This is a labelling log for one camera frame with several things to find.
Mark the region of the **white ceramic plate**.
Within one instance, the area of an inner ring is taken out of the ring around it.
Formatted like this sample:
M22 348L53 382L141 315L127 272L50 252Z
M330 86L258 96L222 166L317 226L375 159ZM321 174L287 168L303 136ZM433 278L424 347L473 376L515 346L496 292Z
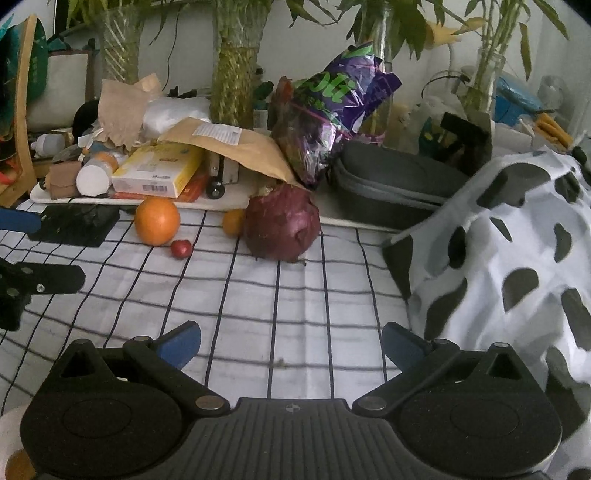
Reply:
M17 407L1 417L1 478L5 478L8 459L24 449L20 437L20 424L28 405Z

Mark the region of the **small orange tomato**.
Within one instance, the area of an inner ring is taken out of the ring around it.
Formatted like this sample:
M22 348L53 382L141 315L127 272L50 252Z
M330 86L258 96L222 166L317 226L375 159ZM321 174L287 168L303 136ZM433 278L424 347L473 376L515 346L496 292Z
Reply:
M21 449L8 459L5 468L6 480L34 480L37 473L24 449Z

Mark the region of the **wooden chair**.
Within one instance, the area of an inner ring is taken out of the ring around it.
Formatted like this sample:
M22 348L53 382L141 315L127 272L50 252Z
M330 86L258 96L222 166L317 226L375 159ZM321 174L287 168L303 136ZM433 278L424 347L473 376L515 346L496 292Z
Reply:
M21 197L30 193L36 185L36 176L28 143L26 114L29 68L37 21L37 16L32 14L23 22L14 101L14 140L16 149L14 159L21 170L20 175L11 185L1 187L1 206L7 208L13 207Z

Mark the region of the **black flat box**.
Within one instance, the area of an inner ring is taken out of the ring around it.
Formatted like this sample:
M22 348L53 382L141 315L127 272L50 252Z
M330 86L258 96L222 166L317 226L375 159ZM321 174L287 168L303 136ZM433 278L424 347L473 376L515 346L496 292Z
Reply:
M39 231L28 234L31 241L98 248L120 215L116 206L49 205L41 216Z

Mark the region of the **small brown cardboard box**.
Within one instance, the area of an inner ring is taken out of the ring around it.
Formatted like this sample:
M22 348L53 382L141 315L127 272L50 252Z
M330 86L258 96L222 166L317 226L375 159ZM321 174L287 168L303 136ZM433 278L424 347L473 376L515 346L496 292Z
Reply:
M82 168L78 160L53 164L45 177L45 189L52 200L71 199L79 196L77 175Z

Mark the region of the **small red cherry tomato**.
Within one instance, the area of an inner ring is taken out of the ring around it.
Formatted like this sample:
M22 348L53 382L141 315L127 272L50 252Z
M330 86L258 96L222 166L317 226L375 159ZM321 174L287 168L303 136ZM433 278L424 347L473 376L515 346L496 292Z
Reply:
M176 259L189 258L192 251L192 243L188 240L175 240L170 244L170 253Z

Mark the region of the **checkered white tablecloth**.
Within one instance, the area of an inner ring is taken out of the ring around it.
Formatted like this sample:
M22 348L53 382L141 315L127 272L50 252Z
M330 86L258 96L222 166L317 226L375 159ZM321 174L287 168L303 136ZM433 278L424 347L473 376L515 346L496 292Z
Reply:
M199 325L201 346L185 373L230 401L355 400L397 374L380 333L407 315L384 233L327 226L294 264L252 257L214 212L183 211L179 236L193 247L183 260L143 245L128 214L97 248L3 232L4 259L77 265L86 281L73 295L34 297L19 330L2 334L2 410L27 403L76 339L119 347L187 321Z

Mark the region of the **large orange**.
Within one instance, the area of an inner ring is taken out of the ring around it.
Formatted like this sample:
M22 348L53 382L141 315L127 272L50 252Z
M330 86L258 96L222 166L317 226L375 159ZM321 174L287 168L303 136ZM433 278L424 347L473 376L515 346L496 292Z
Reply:
M136 233L143 244L161 246L170 242L180 226L176 205L168 198L143 200L134 215Z

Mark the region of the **yellow white carton box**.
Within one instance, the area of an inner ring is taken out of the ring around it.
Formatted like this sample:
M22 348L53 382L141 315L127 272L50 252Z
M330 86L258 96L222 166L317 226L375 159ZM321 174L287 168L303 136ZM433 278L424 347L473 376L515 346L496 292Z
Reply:
M200 148L160 143L135 150L113 173L117 193L177 198L204 162Z

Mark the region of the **torn brown paper bag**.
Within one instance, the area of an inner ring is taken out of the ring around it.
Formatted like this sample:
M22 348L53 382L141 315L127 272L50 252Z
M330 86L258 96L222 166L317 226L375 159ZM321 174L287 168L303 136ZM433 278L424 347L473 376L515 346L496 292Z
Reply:
M161 95L161 84L154 73L134 84L103 79L96 139L130 150L139 138L148 104Z

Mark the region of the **black zip case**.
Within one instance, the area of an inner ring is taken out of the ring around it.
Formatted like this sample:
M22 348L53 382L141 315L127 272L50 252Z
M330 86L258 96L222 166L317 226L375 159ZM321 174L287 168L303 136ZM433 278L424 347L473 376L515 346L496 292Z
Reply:
M432 216L469 177L431 158L351 141L327 180L346 219L402 231Z

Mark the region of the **white plastic bag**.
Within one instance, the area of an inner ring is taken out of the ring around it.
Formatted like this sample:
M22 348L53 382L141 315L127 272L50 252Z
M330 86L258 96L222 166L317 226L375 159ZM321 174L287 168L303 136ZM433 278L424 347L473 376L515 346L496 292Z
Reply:
M211 102L204 96L156 98L146 106L141 135L146 140L155 140L185 118L209 122L210 107Z

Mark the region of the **left glass vase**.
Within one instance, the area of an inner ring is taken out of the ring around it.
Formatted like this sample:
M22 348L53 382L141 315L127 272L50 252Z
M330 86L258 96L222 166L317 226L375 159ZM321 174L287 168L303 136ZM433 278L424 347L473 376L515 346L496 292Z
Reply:
M141 9L118 5L102 12L97 20L102 78L125 84L138 81L140 39L144 27Z

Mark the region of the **glass vase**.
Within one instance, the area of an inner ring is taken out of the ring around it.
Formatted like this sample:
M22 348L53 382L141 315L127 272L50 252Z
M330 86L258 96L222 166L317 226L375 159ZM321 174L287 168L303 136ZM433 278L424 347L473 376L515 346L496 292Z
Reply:
M138 81L140 39L144 27L141 9L118 5L102 12L97 20L102 78L125 84Z
M270 1L215 1L217 58L211 87L211 120L253 125L253 84Z

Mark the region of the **purple snack bag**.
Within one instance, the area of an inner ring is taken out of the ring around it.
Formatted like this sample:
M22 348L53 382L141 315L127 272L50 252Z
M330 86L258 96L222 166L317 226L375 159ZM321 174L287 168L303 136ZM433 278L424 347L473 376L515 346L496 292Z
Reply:
M294 88L271 137L297 181L317 188L342 146L401 84L396 74L383 70L374 44L366 42L349 46Z

